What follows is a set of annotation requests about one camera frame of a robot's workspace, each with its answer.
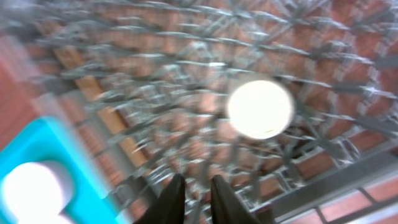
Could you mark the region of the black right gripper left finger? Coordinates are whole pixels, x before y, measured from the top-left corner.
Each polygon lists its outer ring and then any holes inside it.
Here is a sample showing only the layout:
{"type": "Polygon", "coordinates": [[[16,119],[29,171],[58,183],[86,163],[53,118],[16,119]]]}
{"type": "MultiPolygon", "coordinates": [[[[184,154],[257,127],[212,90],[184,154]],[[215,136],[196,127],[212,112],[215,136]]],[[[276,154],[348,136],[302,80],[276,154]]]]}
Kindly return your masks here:
{"type": "Polygon", "coordinates": [[[175,174],[157,201],[134,224],[184,224],[185,178],[175,174]]]}

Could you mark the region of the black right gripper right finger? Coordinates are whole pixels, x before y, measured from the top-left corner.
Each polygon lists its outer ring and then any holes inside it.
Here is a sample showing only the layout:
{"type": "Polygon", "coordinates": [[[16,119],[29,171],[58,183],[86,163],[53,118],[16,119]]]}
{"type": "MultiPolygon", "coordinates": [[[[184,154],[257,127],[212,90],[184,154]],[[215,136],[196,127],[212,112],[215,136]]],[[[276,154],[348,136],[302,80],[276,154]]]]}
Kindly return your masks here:
{"type": "Polygon", "coordinates": [[[211,180],[210,203],[213,224],[260,224],[221,175],[215,175],[211,180]]]}

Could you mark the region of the white cup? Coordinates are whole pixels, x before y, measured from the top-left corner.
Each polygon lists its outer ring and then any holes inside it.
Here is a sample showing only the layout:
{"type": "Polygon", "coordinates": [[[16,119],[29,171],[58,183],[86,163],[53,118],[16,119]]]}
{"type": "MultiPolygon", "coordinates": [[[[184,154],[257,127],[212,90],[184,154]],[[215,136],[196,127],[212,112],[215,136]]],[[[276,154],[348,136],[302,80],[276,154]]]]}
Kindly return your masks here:
{"type": "Polygon", "coordinates": [[[294,114],[294,99],[281,84],[269,80],[247,82],[226,103],[231,126],[251,139],[269,139],[285,131],[294,114]]]}

